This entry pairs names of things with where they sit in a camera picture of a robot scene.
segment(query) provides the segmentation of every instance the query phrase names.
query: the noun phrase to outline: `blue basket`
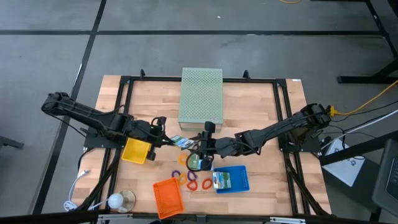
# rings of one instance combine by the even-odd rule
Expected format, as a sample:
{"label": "blue basket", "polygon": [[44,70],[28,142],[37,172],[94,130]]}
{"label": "blue basket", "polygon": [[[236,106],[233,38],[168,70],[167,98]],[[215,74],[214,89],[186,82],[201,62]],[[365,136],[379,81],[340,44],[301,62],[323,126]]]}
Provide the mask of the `blue basket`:
{"label": "blue basket", "polygon": [[231,177],[231,188],[216,189],[218,194],[242,192],[250,190],[246,166],[217,167],[215,172],[228,172]]}

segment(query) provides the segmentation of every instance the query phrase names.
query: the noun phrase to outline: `yellow container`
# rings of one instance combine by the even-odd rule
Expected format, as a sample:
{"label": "yellow container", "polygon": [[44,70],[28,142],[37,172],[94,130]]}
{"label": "yellow container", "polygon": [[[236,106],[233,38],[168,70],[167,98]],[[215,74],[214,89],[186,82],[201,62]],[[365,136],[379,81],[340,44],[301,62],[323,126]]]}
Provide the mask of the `yellow container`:
{"label": "yellow container", "polygon": [[122,155],[122,160],[143,164],[147,158],[151,144],[129,138]]}

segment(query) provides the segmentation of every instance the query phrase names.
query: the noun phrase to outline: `light bulb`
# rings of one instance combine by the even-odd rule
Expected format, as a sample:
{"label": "light bulb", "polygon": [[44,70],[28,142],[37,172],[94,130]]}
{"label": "light bulb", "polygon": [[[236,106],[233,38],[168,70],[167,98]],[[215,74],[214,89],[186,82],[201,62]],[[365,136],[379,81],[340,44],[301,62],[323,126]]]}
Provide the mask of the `light bulb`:
{"label": "light bulb", "polygon": [[108,205],[113,209],[120,208],[122,204],[123,196],[119,193],[112,194],[108,199]]}

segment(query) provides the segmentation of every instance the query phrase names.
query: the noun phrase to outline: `gray floor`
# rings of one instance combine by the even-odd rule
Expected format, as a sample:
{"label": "gray floor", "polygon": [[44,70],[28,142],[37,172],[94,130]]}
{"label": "gray floor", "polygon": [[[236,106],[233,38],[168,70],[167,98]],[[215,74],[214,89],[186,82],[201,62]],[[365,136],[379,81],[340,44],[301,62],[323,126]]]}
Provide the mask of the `gray floor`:
{"label": "gray floor", "polygon": [[[398,47],[398,18],[387,2],[373,1]],[[99,0],[0,0],[0,29],[91,30]],[[365,4],[311,2],[288,5],[277,0],[250,1],[108,1],[100,30],[373,30]],[[0,151],[0,216],[29,213],[32,198],[59,122],[40,112],[46,94],[70,92],[87,36],[0,35],[0,135],[25,142],[23,150]],[[226,77],[300,78],[308,103],[333,104],[340,111],[361,105],[385,85],[339,85],[338,75],[370,75],[392,59],[383,39],[281,36],[97,36],[78,101],[95,105],[103,75],[180,75],[182,67],[222,68]],[[370,107],[396,100],[398,90]],[[348,128],[389,110],[339,123]],[[375,136],[396,130],[396,117],[363,131]],[[361,135],[348,144],[367,140]],[[76,177],[83,138],[69,129],[45,203],[44,212],[61,212]],[[378,161],[381,151],[367,155]],[[366,220],[370,212],[327,185],[332,212]],[[383,211],[381,221],[398,219]]]}

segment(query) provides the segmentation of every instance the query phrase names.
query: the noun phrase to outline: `wooden tabletop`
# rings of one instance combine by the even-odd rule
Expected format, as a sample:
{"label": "wooden tabletop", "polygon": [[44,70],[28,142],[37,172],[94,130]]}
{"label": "wooden tabletop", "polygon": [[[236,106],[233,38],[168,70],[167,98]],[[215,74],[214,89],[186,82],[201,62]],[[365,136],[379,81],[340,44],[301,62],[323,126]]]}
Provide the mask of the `wooden tabletop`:
{"label": "wooden tabletop", "polygon": [[[114,109],[121,76],[105,75],[96,103],[96,109]],[[303,108],[305,101],[300,80],[287,80],[287,88],[292,112]],[[122,102],[126,97],[124,87]],[[274,92],[268,83],[224,83],[224,125],[214,138],[233,137],[234,133],[248,129],[263,129],[277,122]],[[283,102],[282,90],[279,90]],[[151,121],[155,116],[166,116],[166,133],[194,137],[197,133],[181,131],[178,126],[178,104],[180,101],[180,82],[135,81],[129,114],[136,119]],[[282,111],[286,117],[284,104]],[[137,198],[132,212],[157,213],[152,185],[169,179],[173,170],[188,172],[178,163],[181,151],[177,147],[157,148],[156,160],[146,160],[135,164],[120,160],[114,192],[131,190]],[[73,192],[73,202],[82,203],[93,190],[100,176],[104,149],[94,149],[82,160],[80,169],[91,172],[81,178]],[[305,184],[324,210],[330,212],[322,170],[317,158],[309,153],[300,153]],[[214,167],[245,165],[248,172],[250,191],[232,194],[216,194],[213,188],[202,190],[201,183],[211,177],[211,172],[197,172],[198,190],[192,192],[186,185],[180,187],[185,207],[184,213],[232,214],[232,215],[292,215],[287,176],[283,155],[279,151],[277,139],[267,141],[260,156],[226,157],[215,156]],[[108,184],[103,190],[103,199],[108,192]],[[298,209],[303,212],[300,191],[296,189]]]}

